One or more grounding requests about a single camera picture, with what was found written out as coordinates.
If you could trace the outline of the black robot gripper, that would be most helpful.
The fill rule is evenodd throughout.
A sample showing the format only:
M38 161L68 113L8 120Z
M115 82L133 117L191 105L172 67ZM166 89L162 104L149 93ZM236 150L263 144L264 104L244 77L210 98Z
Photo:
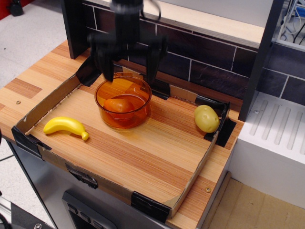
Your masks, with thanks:
M114 78L114 63L128 55L146 56L147 83L153 83L160 59L167 55L166 36L156 35L140 27L141 10L136 14L114 14L115 28L110 33L91 33L88 41L91 57L106 80Z

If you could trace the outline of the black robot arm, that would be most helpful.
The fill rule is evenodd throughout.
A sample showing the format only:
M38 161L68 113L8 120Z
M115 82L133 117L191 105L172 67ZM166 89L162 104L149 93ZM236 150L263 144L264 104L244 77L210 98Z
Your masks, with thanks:
M140 28L144 16L142 0L113 0L110 9L115 15L115 30L108 34L91 34L91 57L106 80L114 79L114 61L124 56L145 56L147 83L152 84L161 59L167 54L167 38Z

